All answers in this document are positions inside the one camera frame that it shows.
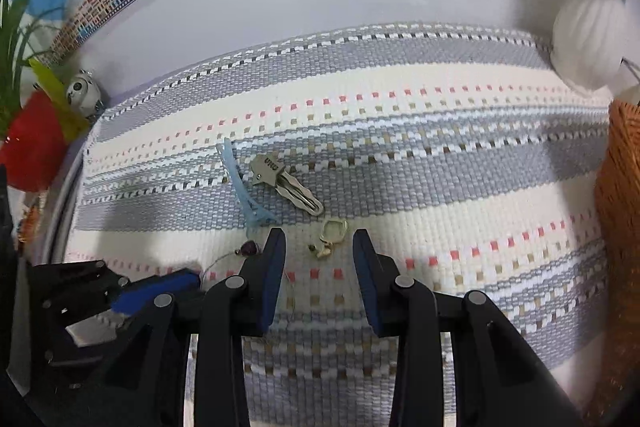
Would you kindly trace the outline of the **gold earring with charm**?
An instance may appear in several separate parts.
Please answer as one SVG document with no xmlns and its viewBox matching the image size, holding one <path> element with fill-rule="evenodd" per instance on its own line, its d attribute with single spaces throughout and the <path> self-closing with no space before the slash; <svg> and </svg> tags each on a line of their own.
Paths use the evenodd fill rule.
<svg viewBox="0 0 640 427">
<path fill-rule="evenodd" d="M 309 244 L 308 249 L 317 259 L 333 254 L 334 247 L 340 245 L 348 231 L 348 222 L 340 218 L 326 218 L 319 233 L 319 244 Z"/>
</svg>

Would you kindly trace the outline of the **green artificial grass plant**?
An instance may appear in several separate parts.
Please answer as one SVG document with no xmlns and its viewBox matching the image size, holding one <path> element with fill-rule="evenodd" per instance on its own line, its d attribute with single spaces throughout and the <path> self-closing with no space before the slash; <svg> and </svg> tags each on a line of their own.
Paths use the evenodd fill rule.
<svg viewBox="0 0 640 427">
<path fill-rule="evenodd" d="M 26 55 L 30 38 L 43 28 L 41 21 L 49 14 L 61 11 L 57 6 L 43 11 L 29 23 L 23 23 L 32 0 L 1 0 L 1 139 L 22 108 L 21 85 L 23 68 L 31 58 L 50 54 L 49 50 Z"/>
</svg>

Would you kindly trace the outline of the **woven striped table mat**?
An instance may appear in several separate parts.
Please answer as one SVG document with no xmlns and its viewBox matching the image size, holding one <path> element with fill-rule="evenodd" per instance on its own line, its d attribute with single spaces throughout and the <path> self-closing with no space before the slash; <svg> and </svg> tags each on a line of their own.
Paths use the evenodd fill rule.
<svg viewBox="0 0 640 427">
<path fill-rule="evenodd" d="M 250 419 L 382 426 L 397 341 L 364 314 L 350 236 L 369 232 L 434 291 L 485 291 L 575 403 L 588 400 L 606 314 L 593 189 L 608 99 L 555 74 L 545 38 L 390 24 L 294 38 L 176 72 L 107 109 L 84 150 L 66 261 L 132 279 L 182 267 L 205 284 L 238 271 L 248 229 L 217 145 L 285 231 L 283 284 L 264 339 L 244 343 Z M 277 157 L 324 207 L 266 184 Z M 344 241 L 317 259 L 326 218 Z"/>
</svg>

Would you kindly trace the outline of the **small panda figurine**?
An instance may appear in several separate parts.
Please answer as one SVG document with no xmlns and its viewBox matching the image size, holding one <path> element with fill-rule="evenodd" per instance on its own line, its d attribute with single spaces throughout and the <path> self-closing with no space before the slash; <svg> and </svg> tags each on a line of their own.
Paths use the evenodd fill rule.
<svg viewBox="0 0 640 427">
<path fill-rule="evenodd" d="M 85 69 L 73 75 L 66 88 L 66 100 L 77 114 L 90 122 L 95 122 L 104 112 L 101 89 Z"/>
</svg>

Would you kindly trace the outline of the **white ribbed vase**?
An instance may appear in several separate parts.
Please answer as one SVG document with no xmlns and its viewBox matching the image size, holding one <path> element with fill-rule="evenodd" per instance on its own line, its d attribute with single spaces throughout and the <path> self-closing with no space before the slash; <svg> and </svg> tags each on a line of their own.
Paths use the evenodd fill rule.
<svg viewBox="0 0 640 427">
<path fill-rule="evenodd" d="M 639 0 L 565 0 L 551 63 L 571 88 L 620 93 L 639 83 Z"/>
</svg>

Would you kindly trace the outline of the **brown wicker basket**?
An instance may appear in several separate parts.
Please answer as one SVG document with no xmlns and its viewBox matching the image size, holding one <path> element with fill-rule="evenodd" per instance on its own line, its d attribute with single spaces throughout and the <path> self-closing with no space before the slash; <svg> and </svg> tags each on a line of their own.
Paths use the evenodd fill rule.
<svg viewBox="0 0 640 427">
<path fill-rule="evenodd" d="M 614 100 L 594 200 L 608 262 L 602 365 L 586 421 L 609 426 L 639 390 L 639 107 Z"/>
</svg>

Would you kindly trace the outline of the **light blue hair clip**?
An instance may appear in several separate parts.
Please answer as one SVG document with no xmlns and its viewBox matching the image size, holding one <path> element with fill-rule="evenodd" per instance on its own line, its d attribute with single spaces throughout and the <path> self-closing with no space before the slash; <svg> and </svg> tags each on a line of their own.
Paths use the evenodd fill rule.
<svg viewBox="0 0 640 427">
<path fill-rule="evenodd" d="M 233 154 L 231 141 L 225 139 L 224 142 L 217 145 L 217 148 L 224 168 L 228 172 L 236 199 L 241 207 L 246 227 L 248 229 L 256 229 L 267 225 L 277 225 L 279 223 L 277 217 L 262 205 L 259 205 L 248 193 Z"/>
</svg>

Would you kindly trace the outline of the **silver metal hair clip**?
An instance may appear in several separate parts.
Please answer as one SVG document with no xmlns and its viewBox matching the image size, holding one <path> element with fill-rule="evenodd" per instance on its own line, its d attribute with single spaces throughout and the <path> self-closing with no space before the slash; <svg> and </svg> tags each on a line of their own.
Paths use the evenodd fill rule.
<svg viewBox="0 0 640 427">
<path fill-rule="evenodd" d="M 286 170 L 285 165 L 277 157 L 257 154 L 250 162 L 253 173 L 253 184 L 266 184 L 292 205 L 306 211 L 312 217 L 321 216 L 324 207 L 322 202 L 303 186 L 295 176 Z"/>
</svg>

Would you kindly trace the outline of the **red and yellow artificial flower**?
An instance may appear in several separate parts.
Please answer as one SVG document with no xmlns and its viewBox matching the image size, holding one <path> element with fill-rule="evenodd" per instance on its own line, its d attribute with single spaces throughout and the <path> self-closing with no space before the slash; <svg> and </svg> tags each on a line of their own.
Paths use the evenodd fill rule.
<svg viewBox="0 0 640 427">
<path fill-rule="evenodd" d="M 38 88 L 12 118 L 1 145 L 9 186 L 23 192 L 47 190 L 70 143 L 89 128 L 87 118 L 67 102 L 64 84 L 35 58 L 28 61 Z"/>
</svg>

